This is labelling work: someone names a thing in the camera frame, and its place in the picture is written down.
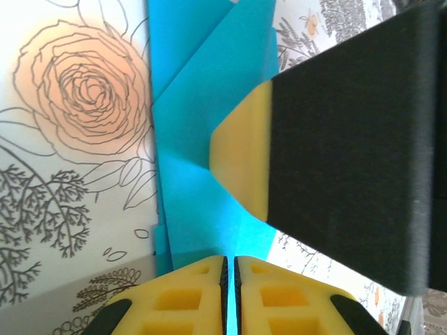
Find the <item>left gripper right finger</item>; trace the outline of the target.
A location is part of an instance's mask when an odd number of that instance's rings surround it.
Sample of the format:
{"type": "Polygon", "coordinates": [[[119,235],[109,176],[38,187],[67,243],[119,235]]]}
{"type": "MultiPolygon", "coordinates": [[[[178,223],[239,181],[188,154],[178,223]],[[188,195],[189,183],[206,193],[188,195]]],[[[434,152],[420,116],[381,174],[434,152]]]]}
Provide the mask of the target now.
{"type": "Polygon", "coordinates": [[[345,290],[249,256],[234,259],[238,334],[383,334],[345,290]]]}

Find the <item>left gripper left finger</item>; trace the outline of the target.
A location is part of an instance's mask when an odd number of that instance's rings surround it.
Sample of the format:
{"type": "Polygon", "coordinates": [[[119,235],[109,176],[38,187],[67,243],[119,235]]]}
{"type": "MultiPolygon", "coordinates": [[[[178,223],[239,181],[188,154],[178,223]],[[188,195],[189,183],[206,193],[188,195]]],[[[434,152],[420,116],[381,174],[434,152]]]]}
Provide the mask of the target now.
{"type": "Polygon", "coordinates": [[[214,255],[113,297],[85,334],[226,334],[228,259],[214,255]]]}

